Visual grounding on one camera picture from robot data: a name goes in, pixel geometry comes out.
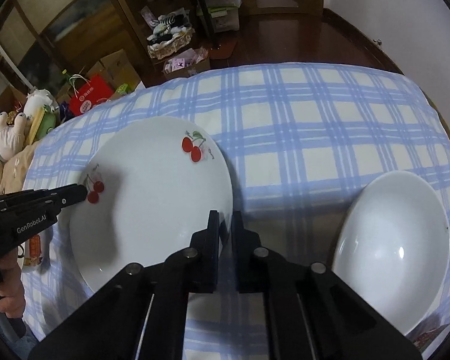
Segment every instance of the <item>metal screw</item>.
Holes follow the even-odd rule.
[[[258,247],[257,249],[255,249],[254,251],[253,251],[253,254],[256,256],[256,257],[260,257],[260,258],[265,258],[265,257],[267,257],[268,256],[268,249],[267,248],[265,248],[265,247]]]
[[[125,267],[125,272],[127,272],[129,275],[136,275],[140,273],[141,270],[142,266],[137,262],[131,262]]]
[[[313,272],[315,272],[316,274],[324,274],[327,270],[327,267],[322,264],[321,262],[314,262],[310,268],[312,269]]]
[[[188,259],[192,259],[194,257],[197,257],[198,252],[194,247],[188,247],[186,249],[183,249],[183,255]]]

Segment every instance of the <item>wooden floor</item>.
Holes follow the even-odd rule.
[[[240,17],[233,55],[227,60],[213,60],[211,68],[220,69],[241,65],[281,62],[326,62],[367,66],[386,70],[365,44],[348,39],[329,24],[325,17],[304,14],[272,14]],[[145,86],[164,82],[164,77],[143,77]]]

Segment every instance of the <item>checkered tablecloth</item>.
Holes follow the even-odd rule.
[[[78,182],[117,131],[158,115],[188,119],[214,138],[229,165],[234,209],[265,246],[291,261],[329,261],[353,199],[394,169],[428,181],[450,220],[450,140],[418,86],[397,74],[335,64],[213,70],[135,91],[44,138],[24,188]],[[39,339],[92,294],[73,259],[67,218],[45,236],[47,258],[23,275],[24,318]],[[227,252],[219,275],[217,293],[190,297],[184,356],[266,358],[262,298],[235,292]],[[450,322],[450,267],[433,308]]]

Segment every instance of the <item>table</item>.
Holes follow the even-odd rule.
[[[329,262],[347,208],[387,171],[424,178],[450,221],[450,139],[420,88],[395,73],[338,64],[207,71],[102,104],[43,139],[24,188],[79,181],[117,131],[159,115],[188,119],[214,138],[229,165],[234,209],[264,246],[291,261]],[[23,275],[24,319],[39,339],[92,294],[73,260],[66,212],[46,239],[48,257]],[[217,293],[190,297],[184,358],[267,358],[262,298],[235,292],[229,250],[219,278]],[[436,323],[450,323],[450,266],[433,309]]]

